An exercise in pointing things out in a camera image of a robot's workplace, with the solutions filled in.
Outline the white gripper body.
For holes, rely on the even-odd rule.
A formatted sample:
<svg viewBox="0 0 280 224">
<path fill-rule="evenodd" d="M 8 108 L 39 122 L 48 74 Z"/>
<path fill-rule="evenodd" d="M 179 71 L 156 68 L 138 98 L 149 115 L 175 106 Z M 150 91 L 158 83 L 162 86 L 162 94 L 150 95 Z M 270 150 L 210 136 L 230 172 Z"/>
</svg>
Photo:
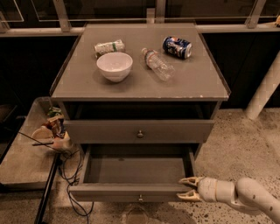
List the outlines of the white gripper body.
<svg viewBox="0 0 280 224">
<path fill-rule="evenodd" d="M 205 202 L 232 203 L 235 200 L 235 184 L 230 181 L 202 178 L 197 190 Z"/>
</svg>

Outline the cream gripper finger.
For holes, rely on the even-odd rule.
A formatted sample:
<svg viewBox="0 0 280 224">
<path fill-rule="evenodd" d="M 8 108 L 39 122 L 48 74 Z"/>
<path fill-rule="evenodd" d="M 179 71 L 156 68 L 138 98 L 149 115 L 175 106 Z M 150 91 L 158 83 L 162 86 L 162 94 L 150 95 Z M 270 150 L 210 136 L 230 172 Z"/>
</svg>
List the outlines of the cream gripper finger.
<svg viewBox="0 0 280 224">
<path fill-rule="evenodd" d="M 178 198 L 185 201 L 199 202 L 200 195 L 196 190 L 191 190 L 189 192 L 180 192 L 177 194 Z"/>
<path fill-rule="evenodd" d="M 195 186 L 197 187 L 199 182 L 202 180 L 202 177 L 188 177 L 182 178 L 179 183 L 188 186 Z"/>
</svg>

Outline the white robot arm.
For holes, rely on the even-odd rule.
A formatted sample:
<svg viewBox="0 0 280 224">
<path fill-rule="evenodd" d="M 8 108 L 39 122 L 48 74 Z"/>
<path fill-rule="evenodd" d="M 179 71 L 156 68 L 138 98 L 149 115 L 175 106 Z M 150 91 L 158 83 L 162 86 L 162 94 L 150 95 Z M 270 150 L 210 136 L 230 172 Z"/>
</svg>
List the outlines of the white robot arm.
<svg viewBox="0 0 280 224">
<path fill-rule="evenodd" d="M 252 178 L 240 178 L 236 182 L 209 177 L 189 177 L 179 181 L 191 186 L 189 192 L 180 192 L 181 200 L 223 203 L 241 213 L 266 214 L 280 224 L 280 201 Z"/>
</svg>

